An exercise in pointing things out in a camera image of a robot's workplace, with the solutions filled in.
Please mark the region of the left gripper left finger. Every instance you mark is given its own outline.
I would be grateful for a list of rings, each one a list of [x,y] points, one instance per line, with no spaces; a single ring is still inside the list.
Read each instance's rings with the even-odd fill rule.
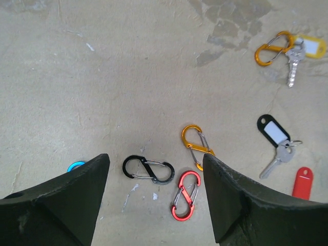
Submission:
[[[1,245],[91,245],[109,166],[100,154],[1,199]]]

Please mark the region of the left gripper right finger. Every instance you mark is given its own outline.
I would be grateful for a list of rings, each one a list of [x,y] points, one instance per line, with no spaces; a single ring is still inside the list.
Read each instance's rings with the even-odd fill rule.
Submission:
[[[327,245],[327,204],[270,189],[203,156],[203,179],[219,245]]]

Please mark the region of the teal carabiner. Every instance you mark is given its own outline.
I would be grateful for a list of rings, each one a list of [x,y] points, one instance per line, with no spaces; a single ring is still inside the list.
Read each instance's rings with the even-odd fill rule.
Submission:
[[[77,161],[77,162],[74,162],[74,163],[72,163],[72,164],[68,167],[67,172],[71,172],[72,170],[74,170],[74,169],[76,169],[76,168],[78,168],[78,167],[80,167],[80,166],[82,166],[82,165],[84,165],[84,164],[85,164],[84,161]]]

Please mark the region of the key with red tag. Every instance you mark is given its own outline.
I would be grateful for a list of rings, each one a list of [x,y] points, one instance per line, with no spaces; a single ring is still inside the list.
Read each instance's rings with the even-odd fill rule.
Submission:
[[[300,168],[296,173],[292,196],[304,200],[309,200],[313,179],[314,175],[310,168]]]

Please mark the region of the black carabiner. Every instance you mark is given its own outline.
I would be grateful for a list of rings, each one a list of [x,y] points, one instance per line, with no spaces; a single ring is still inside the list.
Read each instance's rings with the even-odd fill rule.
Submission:
[[[148,176],[139,176],[137,174],[129,173],[127,171],[127,165],[128,165],[128,162],[130,162],[132,160],[138,160],[142,164],[142,166],[145,168],[146,172],[148,173]],[[169,175],[169,177],[167,179],[159,179],[155,175],[155,173],[153,172],[153,170],[151,169],[150,165],[160,165],[161,167],[169,168],[170,169],[170,175]],[[168,163],[166,161],[160,162],[160,161],[157,161],[157,160],[146,159],[144,156],[139,156],[139,155],[131,155],[131,156],[128,156],[123,161],[122,171],[130,179],[134,179],[134,178],[138,178],[138,179],[150,179],[154,184],[157,184],[157,185],[167,185],[175,177],[175,169],[174,169],[174,167],[170,163]]]

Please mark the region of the key with black tag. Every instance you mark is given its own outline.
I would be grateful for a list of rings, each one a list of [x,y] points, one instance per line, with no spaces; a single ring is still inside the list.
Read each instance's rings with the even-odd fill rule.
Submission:
[[[260,116],[257,128],[263,136],[275,147],[276,154],[273,160],[263,169],[259,178],[265,179],[281,163],[288,163],[295,155],[295,147],[303,144],[301,140],[292,141],[289,133],[269,114]]]

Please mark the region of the orange red carabiner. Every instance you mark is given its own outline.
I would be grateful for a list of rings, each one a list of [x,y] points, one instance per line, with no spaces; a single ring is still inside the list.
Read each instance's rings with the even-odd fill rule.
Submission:
[[[279,39],[280,37],[284,36],[286,38],[286,45],[285,46],[276,46],[273,45],[273,43]],[[289,31],[281,31],[279,33],[276,34],[276,36],[270,40],[268,43],[261,45],[254,54],[254,58],[255,61],[258,65],[262,66],[262,67],[266,67],[272,64],[272,62],[280,55],[280,54],[285,54],[287,53],[290,49],[292,49],[292,47],[294,46],[295,43],[295,39],[293,37],[293,35],[289,32]],[[269,61],[262,61],[260,59],[260,52],[261,51],[271,51],[271,52],[275,52],[276,55]]]

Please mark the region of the key with yellow tag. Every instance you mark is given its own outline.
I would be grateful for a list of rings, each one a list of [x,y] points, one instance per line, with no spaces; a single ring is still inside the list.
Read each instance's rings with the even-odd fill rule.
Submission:
[[[285,54],[289,62],[289,74],[287,86],[293,87],[299,63],[306,57],[319,59],[326,53],[327,43],[322,38],[307,36],[304,34],[293,35],[294,45]]]

